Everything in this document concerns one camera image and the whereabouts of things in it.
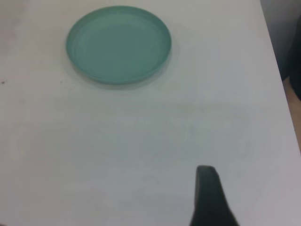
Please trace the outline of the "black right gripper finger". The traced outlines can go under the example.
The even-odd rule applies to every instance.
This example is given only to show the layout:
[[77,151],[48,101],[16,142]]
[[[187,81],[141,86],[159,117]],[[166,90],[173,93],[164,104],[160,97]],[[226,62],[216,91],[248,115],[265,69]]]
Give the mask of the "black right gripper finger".
[[194,212],[191,226],[237,226],[216,169],[200,165],[196,170]]

